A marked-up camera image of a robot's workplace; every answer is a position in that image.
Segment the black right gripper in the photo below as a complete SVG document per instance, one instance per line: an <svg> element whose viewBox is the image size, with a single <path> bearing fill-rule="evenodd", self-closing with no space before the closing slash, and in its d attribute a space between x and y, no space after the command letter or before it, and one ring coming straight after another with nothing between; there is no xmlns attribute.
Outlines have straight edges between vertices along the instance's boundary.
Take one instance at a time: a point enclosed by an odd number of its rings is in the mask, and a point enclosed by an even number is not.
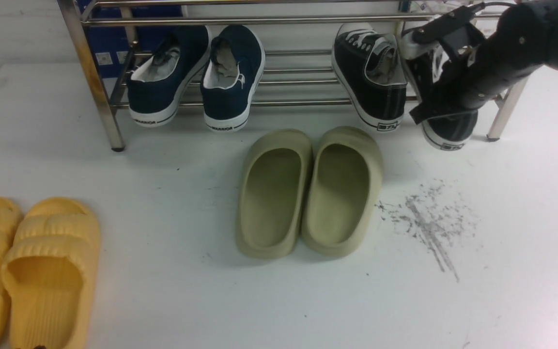
<svg viewBox="0 0 558 349"><path fill-rule="evenodd" d="M459 6L403 33L400 53L419 100L410 111L417 124L474 116L545 64L548 24L540 5L509 5L489 37L472 24L485 7Z"/></svg>

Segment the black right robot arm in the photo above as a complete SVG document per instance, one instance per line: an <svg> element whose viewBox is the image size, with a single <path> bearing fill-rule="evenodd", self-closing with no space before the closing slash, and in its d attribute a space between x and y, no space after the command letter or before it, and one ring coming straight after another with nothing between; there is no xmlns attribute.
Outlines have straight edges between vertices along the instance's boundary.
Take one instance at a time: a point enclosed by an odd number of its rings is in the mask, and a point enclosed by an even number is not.
<svg viewBox="0 0 558 349"><path fill-rule="evenodd" d="M442 47L448 56L432 86L417 89L410 115L417 124L466 116L543 65L558 70L558 0L512 4L489 37L472 25L486 3L461 6L399 41L405 63Z"/></svg>

